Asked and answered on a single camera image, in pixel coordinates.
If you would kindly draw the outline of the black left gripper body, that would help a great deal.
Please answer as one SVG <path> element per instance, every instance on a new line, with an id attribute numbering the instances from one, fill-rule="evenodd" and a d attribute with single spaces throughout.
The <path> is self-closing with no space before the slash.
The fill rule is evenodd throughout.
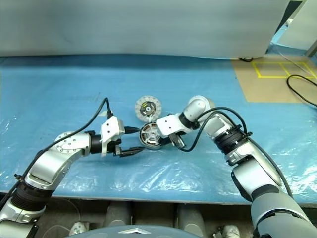
<path id="1" fill-rule="evenodd" d="M 113 154 L 114 156 L 120 156 L 122 157 L 122 149 L 120 147 L 122 143 L 121 138 L 111 141 L 107 144 L 107 153 L 108 154 Z"/>

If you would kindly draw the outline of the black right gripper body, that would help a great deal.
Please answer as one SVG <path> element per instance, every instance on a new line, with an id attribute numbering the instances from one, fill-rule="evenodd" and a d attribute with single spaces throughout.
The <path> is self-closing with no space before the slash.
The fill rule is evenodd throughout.
<path id="1" fill-rule="evenodd" d="M 185 135 L 185 132 L 177 132 L 169 135 L 171 143 L 177 148 L 184 148 L 186 145 L 182 139 L 182 135 Z"/>

